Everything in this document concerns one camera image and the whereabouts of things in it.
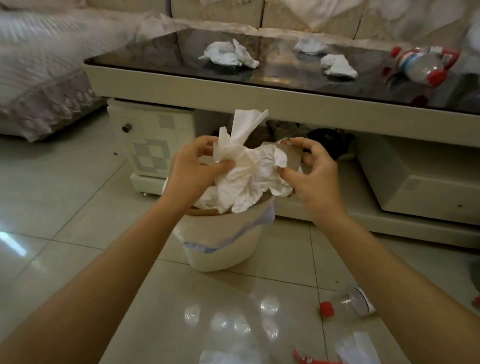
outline glossy black surface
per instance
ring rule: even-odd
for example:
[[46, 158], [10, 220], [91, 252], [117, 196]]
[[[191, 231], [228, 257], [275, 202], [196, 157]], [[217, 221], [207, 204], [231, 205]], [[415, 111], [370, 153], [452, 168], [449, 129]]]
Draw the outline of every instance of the glossy black surface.
[[[220, 66], [199, 60], [215, 41], [236, 38], [260, 61], [260, 67]], [[215, 81], [272, 87], [322, 95], [388, 102], [415, 107], [480, 114], [479, 75], [459, 73], [454, 67], [437, 88], [415, 84], [403, 77], [382, 76], [394, 68], [389, 53], [356, 47], [329, 46], [328, 53], [344, 54], [359, 76], [344, 81], [326, 76], [320, 59], [293, 51], [296, 40], [185, 29], [86, 60], [86, 64], [127, 70], [187, 76]]]

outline drawer knob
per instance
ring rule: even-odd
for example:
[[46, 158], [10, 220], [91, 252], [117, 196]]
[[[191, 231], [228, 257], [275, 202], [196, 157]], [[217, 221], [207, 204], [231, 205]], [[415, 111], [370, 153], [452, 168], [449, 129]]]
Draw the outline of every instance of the drawer knob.
[[131, 124], [125, 124], [124, 126], [121, 127], [121, 129], [124, 133], [128, 133], [130, 130], [132, 130], [132, 125]]

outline hand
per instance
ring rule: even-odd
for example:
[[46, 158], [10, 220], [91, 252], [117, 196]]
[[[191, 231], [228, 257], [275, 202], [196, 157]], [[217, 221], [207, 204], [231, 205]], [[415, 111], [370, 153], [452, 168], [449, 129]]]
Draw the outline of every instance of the hand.
[[314, 224], [322, 229], [331, 219], [348, 215], [340, 197], [337, 165], [325, 148], [312, 139], [291, 138], [290, 141], [311, 151], [303, 153], [302, 162], [312, 171], [305, 175], [287, 167], [279, 168], [278, 173], [295, 189]]
[[223, 160], [213, 165], [202, 165], [200, 156], [211, 156], [216, 136], [200, 136], [185, 145], [173, 158], [168, 183], [163, 196], [187, 211], [205, 190], [213, 184], [215, 177], [230, 172], [235, 167], [233, 160]]

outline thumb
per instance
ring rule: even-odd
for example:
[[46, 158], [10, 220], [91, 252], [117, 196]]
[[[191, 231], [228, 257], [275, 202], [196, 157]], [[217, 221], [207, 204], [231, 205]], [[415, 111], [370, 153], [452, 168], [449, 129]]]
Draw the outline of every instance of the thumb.
[[280, 175], [280, 177], [282, 177], [283, 180], [290, 183], [290, 185], [294, 188], [297, 185], [298, 181], [303, 177], [301, 173], [298, 173], [296, 170], [293, 170], [290, 167], [285, 167], [285, 168], [277, 167], [276, 170], [278, 171], [278, 174]]
[[226, 174], [235, 168], [235, 162], [230, 159], [221, 160], [215, 164], [208, 166], [209, 173], [212, 178]]

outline white trash can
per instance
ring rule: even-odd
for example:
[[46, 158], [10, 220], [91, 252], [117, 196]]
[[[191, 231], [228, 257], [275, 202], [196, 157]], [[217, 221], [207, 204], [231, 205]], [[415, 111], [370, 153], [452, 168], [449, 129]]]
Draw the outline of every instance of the white trash can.
[[173, 233], [182, 242], [190, 265], [201, 272], [230, 268], [249, 258], [265, 224], [275, 219], [274, 197], [238, 214], [185, 215]]

